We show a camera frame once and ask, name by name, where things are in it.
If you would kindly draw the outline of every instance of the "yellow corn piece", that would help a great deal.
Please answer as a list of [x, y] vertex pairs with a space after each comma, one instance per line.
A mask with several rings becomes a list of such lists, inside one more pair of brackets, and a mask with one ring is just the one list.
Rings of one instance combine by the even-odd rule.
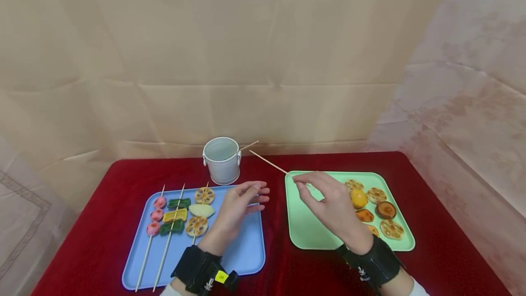
[[163, 215], [163, 223], [172, 222], [173, 220], [183, 220], [186, 222], [188, 210], [186, 208], [169, 211]]

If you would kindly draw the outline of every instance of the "food sample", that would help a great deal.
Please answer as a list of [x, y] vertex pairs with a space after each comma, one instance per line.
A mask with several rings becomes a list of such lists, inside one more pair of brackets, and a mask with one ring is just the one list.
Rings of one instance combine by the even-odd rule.
[[356, 216], [362, 222], [370, 223], [374, 220], [374, 215], [369, 209], [360, 209], [356, 212]]
[[169, 209], [176, 209], [177, 204], [179, 203], [179, 209], [186, 208], [188, 209], [188, 206], [190, 206], [191, 200], [190, 198], [184, 198], [184, 199], [170, 199], [168, 200], [168, 208]]
[[347, 189], [349, 189], [349, 193], [353, 189], [359, 189], [359, 190], [363, 191], [363, 184], [358, 182], [358, 181], [356, 181], [356, 180], [349, 180], [349, 181], [345, 182], [345, 186], [347, 186]]
[[201, 216], [192, 217], [186, 224], [186, 233], [191, 237], [200, 237], [208, 230], [208, 220]]
[[400, 224], [395, 223], [392, 220], [381, 221], [380, 230], [382, 230], [384, 236], [394, 240], [401, 240], [405, 233]]
[[184, 222], [186, 222], [187, 216], [188, 210], [186, 210], [186, 208], [169, 211], [164, 214], [163, 223], [172, 222], [173, 220], [183, 220]]
[[172, 233], [181, 233], [184, 230], [184, 221], [183, 220], [175, 220], [174, 222], [164, 223], [161, 225], [160, 235], [166, 236], [170, 233], [170, 230], [172, 230]]
[[392, 220], [396, 216], [396, 208], [388, 201], [379, 202], [375, 211], [384, 220]]
[[387, 195], [385, 195], [384, 190], [371, 188], [369, 191], [367, 191], [367, 198], [370, 202], [376, 205], [379, 202], [387, 200]]
[[161, 209], [164, 206], [166, 206], [166, 198], [164, 196], [158, 196], [153, 202], [153, 207], [155, 209]]
[[157, 234], [159, 234], [160, 229], [161, 229], [161, 224], [159, 224], [159, 222], [152, 222], [148, 224], [148, 226], [146, 227], [146, 234], [152, 237], [156, 236]]
[[374, 234], [375, 236], [377, 236], [378, 238], [380, 237], [380, 232], [378, 232], [378, 229], [372, 225], [369, 225], [369, 224], [365, 224], [369, 230], [371, 231], [372, 234]]
[[212, 216], [216, 211], [214, 210], [214, 207], [210, 205], [203, 205], [203, 204], [197, 204], [197, 205], [190, 205], [188, 207], [190, 210], [190, 213], [194, 216], [202, 216], [205, 218], [208, 218]]
[[204, 203], [210, 205], [216, 198], [214, 190], [211, 188], [198, 188], [195, 195], [196, 203]]
[[160, 221], [163, 218], [163, 210], [160, 208], [157, 208], [150, 214], [150, 219], [152, 222]]
[[363, 192], [360, 189], [353, 189], [350, 194], [352, 205], [354, 206], [354, 209], [360, 209], [367, 205], [369, 200], [367, 199], [367, 195], [365, 192]]

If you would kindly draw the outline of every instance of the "mint green plastic tray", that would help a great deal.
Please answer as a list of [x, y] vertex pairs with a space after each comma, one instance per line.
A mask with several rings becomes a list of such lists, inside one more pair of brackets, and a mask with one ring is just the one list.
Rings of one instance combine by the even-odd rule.
[[[307, 173], [308, 171], [290, 171], [291, 176], [300, 175]], [[391, 202], [396, 209], [398, 214], [394, 218], [394, 222], [400, 224], [405, 231], [402, 240], [393, 240], [383, 235], [380, 230], [380, 222], [382, 219], [377, 216], [374, 212], [376, 205], [368, 202], [364, 209], [369, 209], [374, 215], [374, 220], [371, 223], [366, 223], [377, 228], [380, 233], [382, 240], [387, 242], [389, 247], [393, 251], [412, 251], [415, 248], [415, 237], [409, 229], [409, 226], [405, 222], [402, 211], [395, 199], [393, 198], [391, 191], [387, 187], [387, 183], [382, 176], [375, 173], [367, 172], [341, 172], [341, 171], [328, 171], [327, 174], [339, 182], [345, 183], [347, 180], [356, 180], [363, 184], [364, 192], [367, 192], [370, 188], [379, 188], [384, 190], [387, 195], [387, 201]], [[308, 209], [308, 207], [299, 198], [299, 192], [297, 186], [294, 184], [292, 177], [285, 175], [285, 193], [287, 195], [287, 216], [289, 219], [289, 235], [290, 240], [293, 244], [300, 249], [308, 250], [334, 250], [340, 245], [342, 241], [332, 234], [329, 230], [323, 226], [323, 224], [314, 216], [314, 214]], [[323, 199], [321, 192], [316, 190], [314, 187], [309, 185], [312, 196], [317, 200]]]

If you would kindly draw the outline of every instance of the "white metal bucket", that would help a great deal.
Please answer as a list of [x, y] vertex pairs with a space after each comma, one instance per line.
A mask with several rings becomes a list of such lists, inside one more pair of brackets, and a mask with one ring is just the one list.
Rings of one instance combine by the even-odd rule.
[[215, 184], [229, 185], [239, 177], [241, 151], [236, 141], [229, 137], [216, 137], [203, 148], [203, 165], [208, 165]]

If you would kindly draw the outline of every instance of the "green pepper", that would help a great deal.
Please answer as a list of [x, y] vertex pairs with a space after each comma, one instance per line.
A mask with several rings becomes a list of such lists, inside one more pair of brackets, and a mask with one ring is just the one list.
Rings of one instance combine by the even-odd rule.
[[[159, 234], [161, 236], [166, 236], [170, 233], [170, 228], [172, 227], [172, 222], [164, 223], [161, 225], [161, 229], [159, 231]], [[181, 233], [184, 230], [184, 222], [183, 220], [175, 220], [174, 221], [174, 227], [172, 228], [172, 233]]]
[[[174, 209], [177, 207], [177, 203], [179, 202], [179, 199], [170, 199], [168, 200], [168, 208]], [[179, 203], [179, 209], [186, 208], [190, 206], [191, 200], [190, 198], [184, 198], [180, 200]]]

